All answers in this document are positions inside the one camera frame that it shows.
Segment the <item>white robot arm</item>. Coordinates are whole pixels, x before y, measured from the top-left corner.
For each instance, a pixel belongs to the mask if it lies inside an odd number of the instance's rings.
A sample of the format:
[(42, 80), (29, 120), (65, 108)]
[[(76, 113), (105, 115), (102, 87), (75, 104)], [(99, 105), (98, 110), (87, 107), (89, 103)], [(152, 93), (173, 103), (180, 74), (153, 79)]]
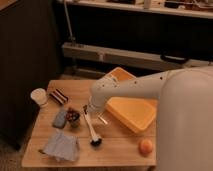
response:
[(104, 76), (90, 88), (88, 111), (112, 97), (156, 99), (157, 171), (213, 171), (213, 66), (168, 70), (127, 81)]

